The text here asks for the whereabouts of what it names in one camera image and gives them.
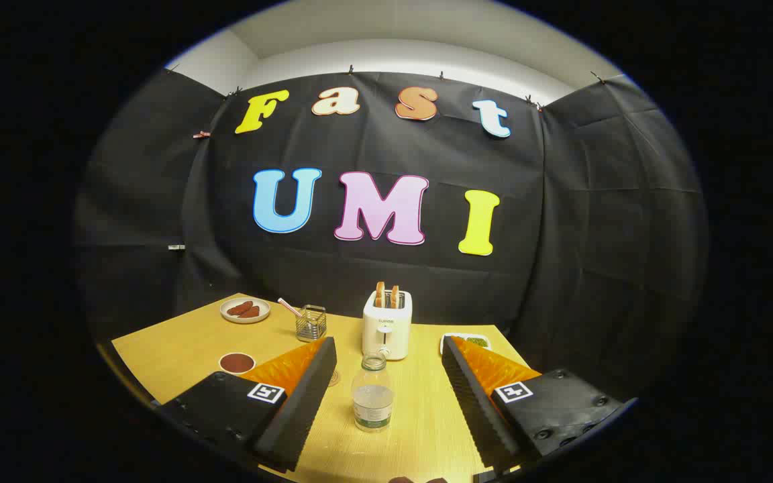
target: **pink letter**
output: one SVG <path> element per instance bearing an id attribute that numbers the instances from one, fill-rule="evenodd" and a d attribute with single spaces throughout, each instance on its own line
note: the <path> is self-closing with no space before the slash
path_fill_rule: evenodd
<path id="1" fill-rule="evenodd" d="M 386 234 L 390 242 L 399 245 L 419 245 L 425 235 L 419 229 L 423 207 L 423 192 L 429 181 L 421 176 L 402 176 L 386 199 L 380 197 L 372 175 L 362 171 L 343 173 L 338 180 L 344 184 L 344 214 L 342 226 L 334 231 L 338 239 L 361 239 L 359 216 L 366 222 L 372 239 L 380 238 L 387 222 L 395 215 L 393 229 Z"/>

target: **white wall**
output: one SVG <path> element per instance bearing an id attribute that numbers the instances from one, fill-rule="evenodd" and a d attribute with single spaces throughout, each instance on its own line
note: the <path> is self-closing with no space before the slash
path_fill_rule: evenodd
<path id="1" fill-rule="evenodd" d="M 237 86 L 245 89 L 246 73 L 256 60 L 256 55 L 238 36 L 223 30 L 172 59 L 166 68 L 178 65 L 175 72 L 227 95 Z"/>
<path id="2" fill-rule="evenodd" d="M 522 99 L 531 95 L 531 100 L 543 105 L 574 91 L 560 80 L 506 58 L 437 42 L 395 39 L 349 40 L 280 53 L 251 64 L 239 84 L 241 89 L 249 89 L 311 74 L 347 72 L 350 64 L 355 72 L 439 76 L 442 70 L 447 79 L 497 89 Z"/>

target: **ceiling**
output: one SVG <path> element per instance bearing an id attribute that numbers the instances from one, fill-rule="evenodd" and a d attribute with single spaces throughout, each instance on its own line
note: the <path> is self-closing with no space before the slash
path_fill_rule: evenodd
<path id="1" fill-rule="evenodd" d="M 441 42 L 507 58 L 575 89 L 621 74 L 613 64 L 545 22 L 488 0 L 292 0 L 230 30 L 258 58 L 363 39 Z"/>

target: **wire basket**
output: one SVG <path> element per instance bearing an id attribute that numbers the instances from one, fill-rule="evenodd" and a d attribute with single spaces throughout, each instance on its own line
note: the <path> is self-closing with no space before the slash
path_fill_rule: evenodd
<path id="1" fill-rule="evenodd" d="M 312 342 L 327 332 L 326 309 L 317 305 L 304 305 L 297 317 L 297 339 Z"/>

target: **water bottle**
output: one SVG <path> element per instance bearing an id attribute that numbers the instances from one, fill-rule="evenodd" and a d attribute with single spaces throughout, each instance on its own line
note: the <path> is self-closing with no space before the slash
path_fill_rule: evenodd
<path id="1" fill-rule="evenodd" d="M 383 431 L 393 418 L 393 385 L 384 354 L 366 354 L 350 391 L 354 399 L 354 423 L 365 432 Z"/>

